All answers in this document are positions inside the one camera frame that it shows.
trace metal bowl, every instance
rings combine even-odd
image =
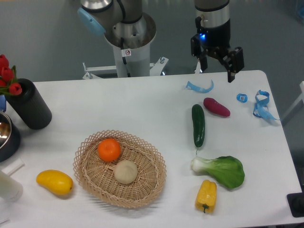
[[[7,160],[19,148],[20,133],[10,117],[0,111],[0,162]]]

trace flower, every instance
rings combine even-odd
[[[16,66],[9,67],[5,55],[0,55],[0,95],[20,95],[21,85],[16,77]]]

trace orange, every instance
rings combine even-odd
[[[106,162],[114,161],[121,153],[120,144],[115,139],[104,139],[99,143],[97,150],[99,157]]]

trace red tulip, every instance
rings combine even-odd
[[[4,81],[9,82],[14,78],[14,72],[10,68],[5,66],[2,67],[1,76]]]
[[[0,87],[6,87],[6,82],[0,79]]]
[[[0,69],[2,69],[2,67],[9,67],[9,65],[9,61],[5,55],[0,55]]]
[[[21,85],[18,82],[14,82],[9,86],[9,92],[13,95],[20,95],[22,93]]]

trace blue light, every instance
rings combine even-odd
[[[199,36],[200,36],[201,39],[206,39],[206,34],[201,33]]]

